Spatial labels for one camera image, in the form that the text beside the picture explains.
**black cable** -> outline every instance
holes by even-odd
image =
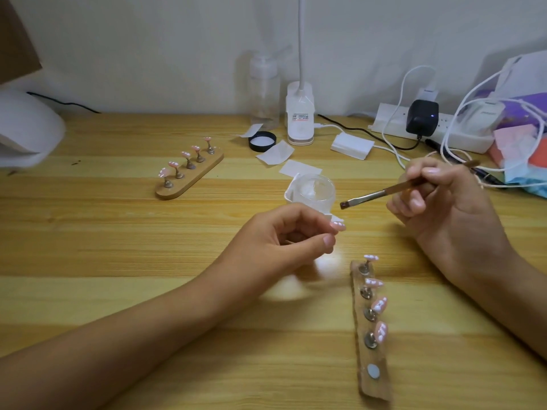
[[[36,93],[36,92],[27,92],[27,93],[29,95],[32,95],[32,96],[38,96],[39,98],[49,99],[50,101],[57,102],[58,104],[61,104],[61,105],[76,105],[76,106],[79,106],[80,108],[87,109],[88,111],[91,111],[94,114],[100,114],[99,111],[96,111],[95,109],[88,108],[85,105],[80,105],[79,103],[76,103],[76,102],[61,102],[58,99],[50,98],[49,96],[41,95],[40,93]]]
[[[366,132],[368,135],[370,135],[371,137],[373,137],[374,139],[377,139],[378,141],[381,141],[383,142],[384,144],[387,144],[386,141],[384,141],[382,138],[380,137],[377,137],[375,136],[371,131],[369,130],[366,130],[365,128],[349,128],[347,126],[344,126],[342,125],[341,123],[339,122],[336,122],[335,120],[331,119],[331,118],[327,118],[326,116],[324,115],[321,115],[321,114],[317,114],[317,116],[320,116],[322,117],[323,119],[326,119],[327,121],[331,122],[331,123],[334,123],[336,125],[338,125],[340,128],[343,128],[345,130],[362,130],[363,132]],[[397,146],[397,145],[393,145],[393,148],[399,150],[399,151],[410,151],[410,150],[413,150],[414,148],[416,148],[420,142],[422,141],[422,137],[418,137],[417,140],[416,140],[416,144],[414,144],[413,146],[411,146],[410,148],[403,148],[401,146]]]

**wooden nail stand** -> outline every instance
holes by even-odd
[[[183,178],[177,179],[173,175],[169,175],[167,179],[173,183],[171,188],[164,187],[163,179],[156,185],[156,195],[164,200],[170,200],[177,198],[191,186],[195,184],[197,180],[207,174],[215,165],[217,165],[224,158],[224,152],[215,147],[215,153],[213,155],[208,154],[205,150],[201,151],[201,156],[205,158],[203,162],[197,162],[196,157],[190,158],[192,163],[196,166],[195,169],[187,169],[185,164],[181,164],[180,171],[184,174]]]
[[[352,260],[350,264],[353,291],[353,318],[357,333],[357,353],[359,354],[357,360],[359,390],[366,396],[391,401],[391,381],[387,371],[386,342],[384,341],[379,344],[375,349],[368,348],[364,343],[365,335],[374,330],[376,323],[370,322],[365,318],[363,310],[370,308],[374,300],[377,299],[378,288],[373,289],[374,295],[371,299],[365,299],[361,296],[360,289],[364,284],[365,278],[375,278],[372,263],[369,264],[369,274],[367,276],[363,276],[359,272],[359,266],[363,263],[358,260]],[[366,370],[366,366],[369,364],[378,366],[380,373],[378,379],[373,379],[369,376]]]

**black charger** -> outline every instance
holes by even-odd
[[[410,105],[407,115],[407,132],[421,137],[430,137],[439,124],[439,104],[417,99]]]

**clear plastic bottle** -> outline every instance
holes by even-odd
[[[255,54],[250,59],[248,81],[251,124],[263,124],[263,130],[277,128],[280,90],[277,60],[266,54]]]

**black pen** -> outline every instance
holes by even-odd
[[[429,139],[429,138],[426,139],[424,141],[424,144],[426,144],[431,149],[437,151],[438,153],[441,153],[441,145],[438,142],[434,141],[433,139]],[[458,161],[457,159],[452,157],[446,150],[443,150],[442,154],[447,158],[447,160],[452,161],[455,164],[461,164],[461,161]],[[471,171],[473,171],[473,173],[477,177],[482,179],[485,183],[488,183],[491,185],[505,185],[503,181],[500,181],[499,179],[494,177],[492,174],[484,171],[483,169],[472,168]]]

